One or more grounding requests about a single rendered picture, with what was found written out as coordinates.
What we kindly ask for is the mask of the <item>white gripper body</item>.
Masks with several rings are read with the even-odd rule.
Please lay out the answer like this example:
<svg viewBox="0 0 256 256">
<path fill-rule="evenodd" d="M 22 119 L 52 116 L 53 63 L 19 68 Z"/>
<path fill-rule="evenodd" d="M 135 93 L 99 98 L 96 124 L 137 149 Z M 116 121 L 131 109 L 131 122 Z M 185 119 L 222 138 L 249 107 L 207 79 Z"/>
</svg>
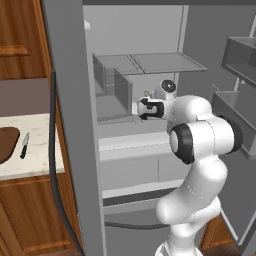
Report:
<svg viewBox="0 0 256 256">
<path fill-rule="evenodd" d="M 137 114 L 140 118 L 145 118 L 147 114 L 147 102 L 148 98 L 143 97 L 137 103 Z"/>
</svg>

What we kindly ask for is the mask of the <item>clear grey fridge box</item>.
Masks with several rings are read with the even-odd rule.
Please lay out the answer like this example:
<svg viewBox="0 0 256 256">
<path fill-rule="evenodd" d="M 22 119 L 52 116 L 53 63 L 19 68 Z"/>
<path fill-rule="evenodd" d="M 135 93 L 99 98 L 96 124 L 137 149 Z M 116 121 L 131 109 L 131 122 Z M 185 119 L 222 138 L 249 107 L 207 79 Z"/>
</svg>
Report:
<svg viewBox="0 0 256 256">
<path fill-rule="evenodd" d="M 93 55 L 97 121 L 132 115 L 132 82 L 116 66 L 104 64 Z"/>
</svg>

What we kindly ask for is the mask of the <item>glass fridge shelf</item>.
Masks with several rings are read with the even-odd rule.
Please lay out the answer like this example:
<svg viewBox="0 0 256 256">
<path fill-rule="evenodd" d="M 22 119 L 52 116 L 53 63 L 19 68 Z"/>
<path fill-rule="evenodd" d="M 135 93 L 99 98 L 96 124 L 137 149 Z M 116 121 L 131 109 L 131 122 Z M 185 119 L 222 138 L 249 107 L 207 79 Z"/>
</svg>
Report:
<svg viewBox="0 0 256 256">
<path fill-rule="evenodd" d="M 145 74 L 206 71 L 207 68 L 180 52 L 131 54 Z"/>
<path fill-rule="evenodd" d="M 144 73 L 135 59 L 128 54 L 121 55 L 97 55 L 96 58 L 107 68 L 108 71 L 115 68 L 123 75 L 142 75 Z"/>
</svg>

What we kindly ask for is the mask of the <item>grey fridge cabinet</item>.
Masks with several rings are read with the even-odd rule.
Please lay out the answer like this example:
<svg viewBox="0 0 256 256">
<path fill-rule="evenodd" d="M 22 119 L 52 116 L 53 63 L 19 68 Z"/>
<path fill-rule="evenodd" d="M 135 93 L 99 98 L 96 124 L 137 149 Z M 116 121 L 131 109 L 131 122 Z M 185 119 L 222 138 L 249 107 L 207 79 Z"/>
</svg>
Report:
<svg viewBox="0 0 256 256">
<path fill-rule="evenodd" d="M 84 17 L 92 28 L 93 52 L 96 55 L 183 53 L 188 7 L 186 5 L 86 5 Z M 138 100 L 144 91 L 152 91 L 164 79 L 177 81 L 180 73 L 125 75 L 133 82 L 132 97 Z M 118 136 L 166 132 L 163 119 L 117 124 Z M 105 198 L 126 204 L 146 200 L 151 192 Z"/>
</svg>

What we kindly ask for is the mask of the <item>brown wooden cutting board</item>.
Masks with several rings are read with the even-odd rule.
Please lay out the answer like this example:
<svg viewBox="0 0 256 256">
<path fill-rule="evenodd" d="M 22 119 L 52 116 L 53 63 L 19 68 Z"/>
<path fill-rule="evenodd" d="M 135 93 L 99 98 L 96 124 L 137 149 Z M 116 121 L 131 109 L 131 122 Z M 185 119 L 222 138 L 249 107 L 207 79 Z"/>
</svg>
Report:
<svg viewBox="0 0 256 256">
<path fill-rule="evenodd" d="M 0 128 L 0 165 L 12 156 L 19 137 L 20 131 L 16 127 Z"/>
</svg>

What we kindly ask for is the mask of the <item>white crisper drawer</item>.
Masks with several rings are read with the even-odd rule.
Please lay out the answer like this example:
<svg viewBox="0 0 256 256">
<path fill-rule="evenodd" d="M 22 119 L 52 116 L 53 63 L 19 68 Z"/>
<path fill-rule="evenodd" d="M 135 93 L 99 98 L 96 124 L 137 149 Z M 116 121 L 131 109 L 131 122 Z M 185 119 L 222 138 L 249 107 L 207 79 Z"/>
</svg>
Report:
<svg viewBox="0 0 256 256">
<path fill-rule="evenodd" d="M 165 132 L 101 138 L 99 154 L 103 198 L 175 188 L 188 172 Z"/>
</svg>

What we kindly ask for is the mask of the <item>grey door bin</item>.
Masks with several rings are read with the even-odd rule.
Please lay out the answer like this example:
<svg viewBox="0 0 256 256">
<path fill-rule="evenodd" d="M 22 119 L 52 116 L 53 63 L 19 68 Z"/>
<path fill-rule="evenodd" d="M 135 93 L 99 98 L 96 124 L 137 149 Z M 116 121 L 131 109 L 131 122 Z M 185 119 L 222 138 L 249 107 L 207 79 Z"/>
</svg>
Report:
<svg viewBox="0 0 256 256">
<path fill-rule="evenodd" d="M 256 37 L 229 37 L 221 66 L 256 89 Z"/>
<path fill-rule="evenodd" d="M 212 97 L 213 112 L 233 120 L 243 132 L 241 151 L 256 159 L 256 114 L 242 103 L 238 91 L 216 91 Z"/>
</svg>

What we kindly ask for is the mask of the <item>grey freezer drawer front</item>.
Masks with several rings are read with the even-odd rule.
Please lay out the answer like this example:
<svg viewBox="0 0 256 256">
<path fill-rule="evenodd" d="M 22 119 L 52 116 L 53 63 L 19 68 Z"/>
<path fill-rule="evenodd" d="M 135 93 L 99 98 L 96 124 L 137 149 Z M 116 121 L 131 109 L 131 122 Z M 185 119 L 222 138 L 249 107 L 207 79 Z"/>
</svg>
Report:
<svg viewBox="0 0 256 256">
<path fill-rule="evenodd" d="M 106 222 L 130 225 L 159 224 L 155 205 L 157 200 L 131 202 L 104 207 Z M 168 236 L 169 228 L 133 230 L 105 227 L 107 256 L 154 256 Z"/>
</svg>

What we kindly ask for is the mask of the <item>wooden base cupboard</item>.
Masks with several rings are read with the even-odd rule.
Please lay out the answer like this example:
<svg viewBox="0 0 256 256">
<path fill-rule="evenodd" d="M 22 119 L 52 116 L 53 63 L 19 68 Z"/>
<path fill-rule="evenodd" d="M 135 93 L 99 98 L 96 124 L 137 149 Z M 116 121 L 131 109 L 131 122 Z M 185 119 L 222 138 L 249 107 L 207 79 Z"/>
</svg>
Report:
<svg viewBox="0 0 256 256">
<path fill-rule="evenodd" d="M 203 256 L 240 256 L 221 216 L 207 223 L 199 249 Z"/>
</svg>

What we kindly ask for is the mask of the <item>wooden base cupboard door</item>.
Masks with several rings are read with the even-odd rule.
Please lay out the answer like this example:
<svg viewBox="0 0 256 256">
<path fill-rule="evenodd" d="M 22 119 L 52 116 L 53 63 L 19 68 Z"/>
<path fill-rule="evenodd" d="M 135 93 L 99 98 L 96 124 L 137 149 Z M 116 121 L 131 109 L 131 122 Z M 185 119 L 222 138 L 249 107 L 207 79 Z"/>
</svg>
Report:
<svg viewBox="0 0 256 256">
<path fill-rule="evenodd" d="M 24 256 L 75 249 L 56 208 L 49 175 L 0 181 L 0 202 Z"/>
</svg>

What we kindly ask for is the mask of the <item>black-handled kitchen knife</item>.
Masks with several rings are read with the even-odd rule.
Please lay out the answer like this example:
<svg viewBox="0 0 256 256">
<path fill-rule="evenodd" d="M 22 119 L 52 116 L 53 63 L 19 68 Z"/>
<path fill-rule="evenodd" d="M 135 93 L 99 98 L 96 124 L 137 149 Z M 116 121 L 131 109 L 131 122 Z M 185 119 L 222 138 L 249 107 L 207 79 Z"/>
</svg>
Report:
<svg viewBox="0 0 256 256">
<path fill-rule="evenodd" d="M 22 151 L 21 151 L 21 154 L 20 154 L 20 158 L 21 159 L 24 159 L 25 156 L 26 156 L 29 138 L 30 138 L 30 133 L 27 132 L 27 134 L 25 135 L 25 138 L 24 138 L 24 140 L 22 142 Z"/>
</svg>

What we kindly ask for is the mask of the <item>wooden wall cupboard door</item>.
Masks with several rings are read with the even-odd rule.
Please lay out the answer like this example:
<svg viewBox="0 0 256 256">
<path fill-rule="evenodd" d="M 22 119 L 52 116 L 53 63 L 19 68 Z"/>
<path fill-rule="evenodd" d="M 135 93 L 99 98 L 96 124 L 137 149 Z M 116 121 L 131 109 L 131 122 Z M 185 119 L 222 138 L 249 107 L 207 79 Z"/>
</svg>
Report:
<svg viewBox="0 0 256 256">
<path fill-rule="evenodd" d="M 0 0 L 0 80 L 46 78 L 50 68 L 42 0 Z"/>
</svg>

